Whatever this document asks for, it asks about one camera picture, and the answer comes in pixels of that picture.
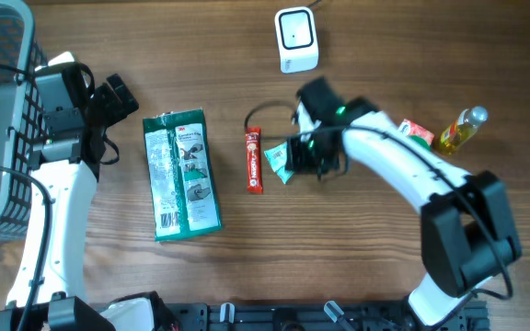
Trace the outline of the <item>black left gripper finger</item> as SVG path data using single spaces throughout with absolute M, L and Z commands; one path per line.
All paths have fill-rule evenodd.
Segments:
M 95 90 L 94 116 L 97 125 L 114 125 L 124 118 L 117 118 L 113 111 L 119 105 L 119 100 L 113 89 L 106 83 Z
M 118 74 L 109 76 L 107 82 L 119 100 L 119 105 L 113 111 L 117 118 L 126 118 L 139 109 L 138 101 Z

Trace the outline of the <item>teal wet wipes pack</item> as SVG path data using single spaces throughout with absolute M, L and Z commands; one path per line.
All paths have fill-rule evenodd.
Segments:
M 274 148 L 264 152 L 272 171 L 281 179 L 283 184 L 286 184 L 293 176 L 294 172 L 286 170 L 287 163 L 287 143 L 282 143 Z

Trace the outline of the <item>red coffee stick sachet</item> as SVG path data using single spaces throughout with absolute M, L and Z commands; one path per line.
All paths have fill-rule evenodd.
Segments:
M 248 171 L 247 191 L 257 194 L 263 193 L 260 161 L 260 134 L 261 129 L 259 127 L 248 127 L 245 133 Z

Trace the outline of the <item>red white tissue box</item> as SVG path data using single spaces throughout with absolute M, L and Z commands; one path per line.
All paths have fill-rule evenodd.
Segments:
M 407 137 L 410 135 L 417 135 L 422 137 L 430 146 L 432 146 L 432 141 L 434 139 L 434 134 L 431 131 L 428 131 L 424 127 L 420 126 L 414 121 L 404 119 L 399 127 L 398 131 L 404 134 Z

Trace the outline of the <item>green gloves package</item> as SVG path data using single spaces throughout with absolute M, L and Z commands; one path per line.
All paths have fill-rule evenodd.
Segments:
M 222 229 L 201 108 L 143 120 L 155 240 L 185 240 Z

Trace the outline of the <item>yellow dish soap bottle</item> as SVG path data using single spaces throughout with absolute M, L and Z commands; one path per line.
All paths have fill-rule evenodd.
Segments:
M 454 154 L 472 138 L 488 120 L 489 113 L 482 106 L 463 110 L 433 142 L 433 148 L 440 154 Z

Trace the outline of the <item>green lidded small jar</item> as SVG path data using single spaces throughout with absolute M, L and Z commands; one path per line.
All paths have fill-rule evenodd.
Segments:
M 423 148 L 425 148 L 426 150 L 428 150 L 428 151 L 431 150 L 431 146 L 422 137 L 417 136 L 417 135 L 410 135 L 409 138 L 412 141 L 414 141 L 415 143 L 417 143 L 418 145 L 420 145 Z

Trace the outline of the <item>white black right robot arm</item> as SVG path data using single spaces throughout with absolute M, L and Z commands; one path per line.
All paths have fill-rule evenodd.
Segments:
M 374 171 L 417 212 L 426 274 L 387 324 L 436 330 L 474 297 L 513 297 L 508 267 L 523 254 L 504 183 L 450 165 L 398 130 L 364 97 L 345 101 L 325 77 L 296 93 L 286 167 L 323 178 L 350 161 Z

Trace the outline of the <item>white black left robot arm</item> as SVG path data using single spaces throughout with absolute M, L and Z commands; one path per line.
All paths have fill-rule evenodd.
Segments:
M 86 222 L 110 143 L 106 129 L 137 110 L 137 102 L 116 74 L 97 86 L 70 52 L 39 67 L 35 82 L 44 92 L 49 133 L 29 155 L 28 232 L 0 330 L 175 329 L 177 317 L 154 291 L 123 297 L 102 312 L 86 303 Z

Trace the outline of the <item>white barcode scanner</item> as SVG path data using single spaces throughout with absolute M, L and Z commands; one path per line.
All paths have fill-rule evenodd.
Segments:
M 293 74 L 315 69 L 319 48 L 312 10 L 307 6 L 282 9 L 275 15 L 274 25 L 281 72 Z

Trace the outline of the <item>dark grey plastic shopping basket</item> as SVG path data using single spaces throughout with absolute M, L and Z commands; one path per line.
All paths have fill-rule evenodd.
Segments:
M 0 241 L 25 237 L 30 213 L 28 153 L 45 125 L 30 77 L 48 62 L 22 1 L 0 1 Z

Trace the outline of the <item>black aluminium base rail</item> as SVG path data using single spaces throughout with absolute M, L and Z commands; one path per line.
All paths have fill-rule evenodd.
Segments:
M 283 331 L 283 330 L 424 330 L 400 301 L 363 302 L 340 307 L 336 317 L 321 304 L 208 305 L 171 303 L 178 319 L 176 330 Z

